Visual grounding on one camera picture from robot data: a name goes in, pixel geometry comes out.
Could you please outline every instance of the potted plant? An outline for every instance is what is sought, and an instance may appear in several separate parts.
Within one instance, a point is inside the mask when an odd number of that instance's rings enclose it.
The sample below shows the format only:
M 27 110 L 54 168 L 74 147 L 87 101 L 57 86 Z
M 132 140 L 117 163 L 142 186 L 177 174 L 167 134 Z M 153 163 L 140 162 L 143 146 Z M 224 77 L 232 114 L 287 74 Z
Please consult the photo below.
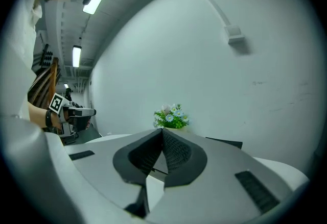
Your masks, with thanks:
M 182 112 L 181 104 L 163 105 L 161 110 L 154 112 L 154 123 L 156 128 L 178 129 L 186 131 L 189 125 L 189 117 Z

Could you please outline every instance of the ceiling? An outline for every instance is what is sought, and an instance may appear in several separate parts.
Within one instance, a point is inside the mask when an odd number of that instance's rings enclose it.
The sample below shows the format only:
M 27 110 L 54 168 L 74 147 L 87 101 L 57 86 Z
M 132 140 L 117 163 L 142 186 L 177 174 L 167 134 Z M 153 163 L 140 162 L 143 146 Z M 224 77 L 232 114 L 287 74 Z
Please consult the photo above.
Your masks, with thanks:
M 57 91 L 64 91 L 63 84 L 68 83 L 70 87 L 83 92 L 99 48 L 117 22 L 138 1 L 102 0 L 94 15 L 82 11 L 82 0 L 49 1 L 45 4 L 49 45 L 54 55 L 59 57 L 62 74 Z M 82 46 L 79 68 L 72 66 L 73 45 Z

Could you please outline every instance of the person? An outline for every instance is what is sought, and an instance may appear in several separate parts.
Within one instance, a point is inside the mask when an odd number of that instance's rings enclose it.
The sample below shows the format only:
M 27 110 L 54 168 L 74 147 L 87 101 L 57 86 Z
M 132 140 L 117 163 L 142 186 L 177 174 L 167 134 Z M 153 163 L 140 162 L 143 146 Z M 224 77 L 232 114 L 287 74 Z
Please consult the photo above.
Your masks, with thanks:
M 47 110 L 35 107 L 27 100 L 27 91 L 35 78 L 35 74 L 31 72 L 36 39 L 35 24 L 41 17 L 40 0 L 17 0 L 3 27 L 0 37 L 1 48 L 4 52 L 0 60 L 0 88 L 3 90 L 0 115 L 18 115 L 22 119 L 29 119 L 41 128 L 45 128 Z M 20 83 L 20 91 L 17 91 L 17 85 L 8 84 L 5 74 L 10 74 L 17 83 Z M 16 98 L 15 102 L 11 103 L 8 100 L 12 99 L 13 92 Z M 55 113 L 51 114 L 51 123 L 61 128 L 59 117 Z
M 70 88 L 66 89 L 65 98 L 70 102 L 72 101 L 71 92 L 72 92 L 72 89 L 70 89 Z

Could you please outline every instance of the wooden post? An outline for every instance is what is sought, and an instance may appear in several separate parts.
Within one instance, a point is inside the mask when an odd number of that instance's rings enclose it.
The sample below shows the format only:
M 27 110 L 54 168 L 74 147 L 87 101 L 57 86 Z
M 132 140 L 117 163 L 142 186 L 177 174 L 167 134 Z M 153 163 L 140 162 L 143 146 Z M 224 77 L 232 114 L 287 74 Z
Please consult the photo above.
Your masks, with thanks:
M 52 100 L 53 95 L 56 92 L 56 78 L 57 78 L 57 68 L 58 68 L 58 58 L 53 58 L 53 63 L 51 67 L 51 77 L 50 77 L 50 86 L 49 86 L 49 95 L 48 95 L 48 102 L 50 103 Z

